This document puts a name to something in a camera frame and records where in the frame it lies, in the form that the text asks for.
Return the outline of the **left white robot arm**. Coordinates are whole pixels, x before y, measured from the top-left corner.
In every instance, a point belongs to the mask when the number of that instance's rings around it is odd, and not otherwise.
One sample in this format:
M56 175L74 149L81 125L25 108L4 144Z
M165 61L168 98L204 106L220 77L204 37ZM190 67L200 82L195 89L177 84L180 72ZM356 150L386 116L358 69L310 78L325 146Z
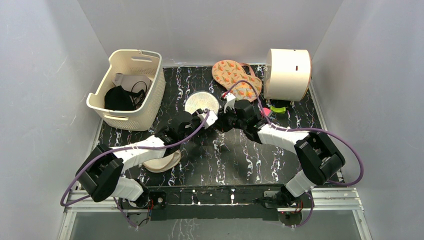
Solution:
M96 203L113 197L144 208L150 201L150 191L143 183L122 174L145 162L164 164L159 167L159 172L172 167L181 156L181 144L211 126L208 121L214 117L215 114L208 109L198 109L193 114L183 111L170 125L145 140L115 148L99 144L77 170L74 180Z

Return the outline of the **white blue-trimmed mesh laundry bag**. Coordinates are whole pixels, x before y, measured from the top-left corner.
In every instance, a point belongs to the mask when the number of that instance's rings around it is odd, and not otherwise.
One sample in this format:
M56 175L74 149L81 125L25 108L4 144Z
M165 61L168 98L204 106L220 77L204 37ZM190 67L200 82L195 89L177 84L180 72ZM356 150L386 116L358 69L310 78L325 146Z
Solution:
M218 99L207 91L196 91L188 96L184 104L184 110L193 114L198 109L208 109L215 114L219 113L220 104Z

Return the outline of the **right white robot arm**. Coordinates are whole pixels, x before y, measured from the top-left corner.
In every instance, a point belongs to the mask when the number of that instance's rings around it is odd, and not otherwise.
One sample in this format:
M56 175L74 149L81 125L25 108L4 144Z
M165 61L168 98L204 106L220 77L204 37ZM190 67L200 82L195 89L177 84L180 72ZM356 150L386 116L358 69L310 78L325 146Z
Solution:
M266 208L295 207L304 193L322 186L346 163L330 137L321 131L278 130L255 111L248 100L225 104L218 110L216 127L221 132L240 129L251 141L273 145L297 156L301 171L273 195L265 193L258 199Z

